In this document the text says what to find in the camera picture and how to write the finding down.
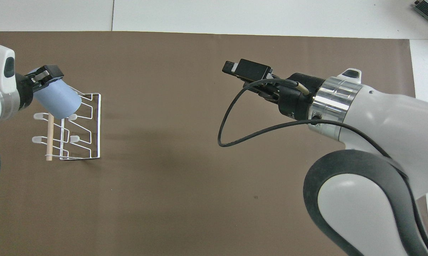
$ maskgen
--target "wooden stick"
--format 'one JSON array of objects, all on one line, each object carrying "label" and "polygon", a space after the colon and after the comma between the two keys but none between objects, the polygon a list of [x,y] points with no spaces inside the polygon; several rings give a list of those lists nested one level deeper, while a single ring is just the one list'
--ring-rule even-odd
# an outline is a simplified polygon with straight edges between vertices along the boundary
[{"label": "wooden stick", "polygon": [[48,141],[46,142],[46,161],[52,161],[53,156],[53,138],[54,138],[54,116],[48,114]]}]

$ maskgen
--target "white wire rack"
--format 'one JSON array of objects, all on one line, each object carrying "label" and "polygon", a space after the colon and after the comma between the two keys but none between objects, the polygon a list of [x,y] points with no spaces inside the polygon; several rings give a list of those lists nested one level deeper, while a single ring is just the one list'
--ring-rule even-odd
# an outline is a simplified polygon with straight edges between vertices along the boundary
[{"label": "white wire rack", "polygon": [[[46,160],[52,160],[52,157],[58,157],[60,160],[100,158],[101,94],[83,94],[76,89],[73,90],[81,97],[81,106],[68,118],[56,123],[49,113],[33,115],[36,120],[48,122],[47,136],[32,138],[32,142],[46,145]],[[60,130],[59,138],[54,138],[53,130],[57,131],[56,136]],[[59,151],[59,154],[53,154],[53,149]]]}]

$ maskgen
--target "black button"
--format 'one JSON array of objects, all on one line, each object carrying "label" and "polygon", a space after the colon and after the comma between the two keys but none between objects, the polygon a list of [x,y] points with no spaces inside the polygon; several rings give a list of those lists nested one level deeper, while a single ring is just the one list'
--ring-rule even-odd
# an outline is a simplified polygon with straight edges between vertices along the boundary
[{"label": "black button", "polygon": [[349,78],[359,78],[359,72],[356,70],[347,70],[343,73],[344,76],[348,76]]},{"label": "black button", "polygon": [[4,76],[6,78],[11,78],[14,76],[14,58],[8,57],[5,61],[5,68],[4,68]]}]

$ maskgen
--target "brown mat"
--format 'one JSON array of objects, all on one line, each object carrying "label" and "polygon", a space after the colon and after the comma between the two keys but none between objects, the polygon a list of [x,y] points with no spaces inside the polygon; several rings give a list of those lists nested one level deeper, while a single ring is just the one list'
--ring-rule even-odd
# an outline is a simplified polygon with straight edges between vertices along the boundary
[{"label": "brown mat", "polygon": [[[0,123],[0,255],[344,255],[306,212],[309,167],[343,145],[306,126],[217,145],[242,83],[221,69],[246,58],[288,77],[346,68],[414,96],[409,41],[145,32],[0,32],[26,73],[57,64],[99,92],[102,157],[45,161],[32,136],[38,102]],[[289,121],[247,93],[224,141]]]}]

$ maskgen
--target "cable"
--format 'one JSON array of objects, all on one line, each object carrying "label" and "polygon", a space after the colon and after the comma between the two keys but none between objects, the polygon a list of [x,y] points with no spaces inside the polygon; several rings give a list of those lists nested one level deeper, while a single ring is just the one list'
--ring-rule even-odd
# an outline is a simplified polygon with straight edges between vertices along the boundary
[{"label": "cable", "polygon": [[340,126],[343,128],[346,128],[356,134],[358,134],[359,136],[361,136],[362,138],[364,138],[368,143],[370,143],[376,150],[378,150],[378,152],[380,152],[380,154],[382,154],[383,156],[390,158],[391,156],[382,148],[380,147],[375,141],[373,141],[372,138],[370,138],[369,136],[367,136],[365,133],[363,133],[362,131],[358,130],[357,128],[354,128],[353,126],[347,125],[345,123],[341,123],[341,122],[336,122],[336,121],[332,121],[332,120],[324,120],[324,119],[312,119],[312,120],[299,120],[299,121],[292,121],[292,122],[288,122],[288,123],[281,123],[278,125],[274,125],[268,128],[265,128],[263,130],[257,131],[255,133],[252,133],[250,135],[247,135],[245,137],[242,137],[240,139],[237,139],[235,141],[229,142],[229,143],[222,143],[221,141],[221,137],[222,137],[222,131],[223,131],[223,127],[225,126],[225,122],[227,121],[228,115],[230,114],[233,106],[235,105],[235,103],[238,101],[238,99],[241,97],[241,95],[247,91],[248,89],[254,87],[254,86],[258,86],[264,83],[279,83],[282,85],[290,85],[290,86],[297,86],[297,82],[289,80],[289,79],[262,79],[262,80],[258,80],[252,83],[249,83],[248,85],[246,85],[245,87],[243,87],[243,89],[241,91],[238,92],[238,94],[236,95],[236,97],[233,99],[233,101],[231,102],[230,106],[227,109],[227,112],[225,113],[225,116],[223,117],[222,123],[220,125],[220,129],[218,131],[218,136],[217,136],[217,143],[219,144],[219,146],[221,147],[231,147],[234,146],[236,144],[239,144],[243,141],[246,141],[248,139],[251,139],[255,136],[261,135],[263,133],[267,133],[270,131],[274,131],[280,128],[284,128],[284,127],[290,127],[290,126],[295,126],[295,125],[300,125],[300,124],[318,124],[318,123],[325,123],[325,124],[332,124],[332,125],[336,125],[336,126]]}]

